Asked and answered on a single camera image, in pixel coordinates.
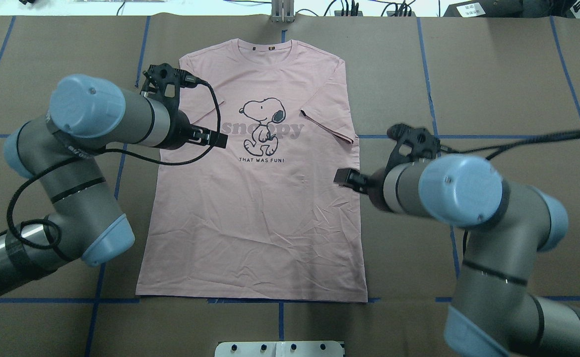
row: cartoon dog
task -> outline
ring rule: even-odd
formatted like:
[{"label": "cartoon dog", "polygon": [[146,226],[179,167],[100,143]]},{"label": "cartoon dog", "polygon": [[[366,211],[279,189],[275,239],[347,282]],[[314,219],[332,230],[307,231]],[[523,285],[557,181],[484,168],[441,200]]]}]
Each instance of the cartoon dog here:
[{"label": "cartoon dog", "polygon": [[258,122],[258,126],[252,131],[252,140],[244,140],[246,151],[254,156],[272,156],[279,145],[279,139],[267,125],[271,122],[279,124],[285,120],[285,108],[281,101],[276,98],[251,100],[239,109],[239,113]]}]

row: wire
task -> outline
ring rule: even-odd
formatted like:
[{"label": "wire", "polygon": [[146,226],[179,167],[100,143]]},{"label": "wire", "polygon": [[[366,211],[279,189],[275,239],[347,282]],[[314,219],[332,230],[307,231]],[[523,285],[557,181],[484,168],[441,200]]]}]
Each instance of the wire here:
[{"label": "wire", "polygon": [[[215,95],[215,91],[213,90],[212,86],[210,86],[210,84],[208,82],[200,80],[199,83],[203,86],[206,86],[206,88],[208,88],[208,90],[210,91],[210,95],[212,96],[213,103],[215,104],[215,111],[217,111],[217,133],[219,133],[219,130],[221,128],[221,113],[219,111],[219,102],[217,102],[217,95]],[[213,140],[213,143],[210,144],[208,149],[204,150],[204,152],[202,152],[199,156],[197,156],[196,158],[193,158],[191,160],[182,161],[182,162],[178,162],[178,163],[170,163],[170,162],[155,160],[155,159],[147,158],[146,156],[142,156],[140,154],[136,154],[135,152],[122,150],[122,149],[104,149],[104,150],[99,151],[99,153],[105,154],[107,152],[119,152],[121,154],[127,154],[129,156],[133,156],[134,158],[149,161],[151,163],[155,163],[155,164],[159,164],[159,165],[180,166],[180,165],[188,165],[188,164],[194,163],[195,161],[206,156],[206,154],[208,154],[208,152],[210,152],[210,150],[212,150],[212,148],[215,147],[215,145],[217,144],[217,140],[219,140],[219,135],[215,136],[215,140]],[[16,190],[16,192],[14,192],[14,195],[10,199],[10,203],[8,204],[8,208],[6,211],[6,221],[7,221],[8,229],[4,232],[1,232],[0,237],[2,235],[6,234],[7,231],[9,231],[14,236],[14,238],[16,238],[18,241],[22,242],[22,244],[24,244],[26,246],[30,246],[30,247],[35,248],[35,249],[54,249],[54,248],[56,248],[60,244],[61,238],[63,235],[61,228],[56,223],[50,221],[49,219],[33,219],[33,220],[22,222],[21,229],[25,226],[30,225],[30,224],[42,224],[43,226],[49,226],[49,227],[54,228],[54,230],[56,230],[56,239],[51,241],[48,245],[37,244],[37,243],[32,242],[26,238],[23,238],[23,236],[20,234],[20,231],[16,228],[16,226],[14,224],[14,217],[13,217],[14,216],[14,208],[16,207],[16,203],[18,201],[18,198],[25,191],[25,189],[27,189],[27,187],[29,187],[29,185],[40,180],[40,178],[49,174],[50,172],[52,172],[54,170],[58,170],[61,167],[65,167],[66,165],[69,165],[71,163],[75,163],[76,161],[79,161],[79,160],[82,160],[82,159],[76,157],[76,158],[69,158],[67,160],[63,160],[59,163],[51,165],[51,167],[48,167],[47,169],[36,174],[35,176],[33,176],[32,178],[27,180],[25,183],[23,183],[23,185],[21,185]]]},{"label": "wire", "polygon": [[327,5],[327,9],[325,9],[325,13],[323,14],[323,16],[327,16],[327,12],[329,11],[331,5],[333,5],[333,3],[335,3],[338,0],[331,0],[330,4]]},{"label": "wire", "polygon": [[392,14],[392,16],[411,16],[410,12],[411,7],[408,6],[407,2],[403,1],[399,8],[396,6],[396,11]]},{"label": "wire", "polygon": [[122,10],[122,7],[124,7],[126,3],[127,3],[126,1],[123,1],[122,5],[120,5],[120,7],[118,7],[118,11],[116,11],[116,16],[118,16],[120,14],[120,10]]},{"label": "wire", "polygon": [[385,11],[387,11],[387,7],[389,7],[390,5],[395,5],[396,6],[396,12],[398,12],[398,4],[394,3],[394,2],[388,2],[387,6],[385,6],[385,8],[383,9],[382,13],[380,13],[380,16],[384,16],[385,15]]},{"label": "wire", "polygon": [[301,11],[309,11],[309,12],[313,13],[315,16],[318,16],[317,13],[315,13],[314,11],[312,11],[310,9],[300,9],[300,10],[297,10],[296,13],[300,13]]},{"label": "wire", "polygon": [[251,0],[224,0],[227,2],[254,2],[256,4],[271,4],[271,1],[251,1]]},{"label": "wire", "polygon": [[[451,147],[444,146],[440,147],[440,151],[449,153],[449,154],[467,154],[470,152],[478,152],[478,151],[486,151],[496,149],[492,154],[486,156],[486,160],[492,160],[514,147],[518,147],[521,145],[531,145],[531,144],[546,144],[549,142],[560,142],[560,141],[567,141],[567,140],[576,140],[580,139],[580,129],[577,130],[568,130],[568,131],[558,131],[556,133],[549,133],[544,135],[535,135],[531,136],[530,138],[526,138],[524,140],[519,140],[516,142],[512,142],[509,144],[501,144],[501,145],[492,145],[492,146],[485,146],[485,147],[478,147],[476,149],[469,149],[465,151],[458,151],[452,149]],[[466,254],[466,243],[468,240],[468,230],[464,231],[464,235],[462,237],[462,258]]]}]

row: wrinkled fabric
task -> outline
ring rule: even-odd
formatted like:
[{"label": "wrinkled fabric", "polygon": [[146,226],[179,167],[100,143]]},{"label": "wrinkled fabric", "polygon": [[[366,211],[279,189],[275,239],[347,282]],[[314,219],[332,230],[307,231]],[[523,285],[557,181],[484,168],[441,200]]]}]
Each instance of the wrinkled fabric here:
[{"label": "wrinkled fabric", "polygon": [[[180,66],[213,86],[228,147],[160,166],[136,294],[367,302],[360,198],[333,183],[360,165],[345,62],[299,41],[233,39]],[[182,89],[180,109],[215,129],[210,98]]]}]

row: white label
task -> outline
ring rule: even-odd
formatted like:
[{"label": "white label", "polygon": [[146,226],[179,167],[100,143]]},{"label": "white label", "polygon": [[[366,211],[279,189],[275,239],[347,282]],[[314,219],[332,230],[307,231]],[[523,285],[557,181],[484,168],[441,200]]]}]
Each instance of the white label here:
[{"label": "white label", "polygon": [[456,7],[459,14],[462,17],[473,17],[473,16],[480,16],[481,14],[486,14],[484,9],[482,9],[482,5],[478,2],[474,2],[473,4],[466,4],[462,6]]}]

